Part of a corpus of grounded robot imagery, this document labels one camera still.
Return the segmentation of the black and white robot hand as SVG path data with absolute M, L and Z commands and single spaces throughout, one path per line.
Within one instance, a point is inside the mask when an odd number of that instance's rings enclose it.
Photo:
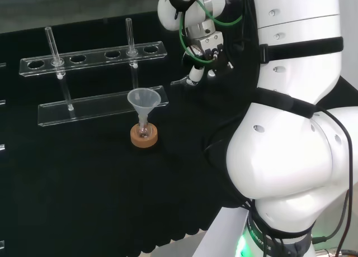
M 215 84 L 223 79 L 225 75 L 233 70 L 233 65 L 227 59 L 223 49 L 224 46 L 222 44 L 213 49 L 214 56 L 212 63 L 201 63 L 185 53 L 184 59 L 189 58 L 194 63 L 190 72 L 182 79 L 181 83 L 191 87 L 198 87 L 204 84 Z

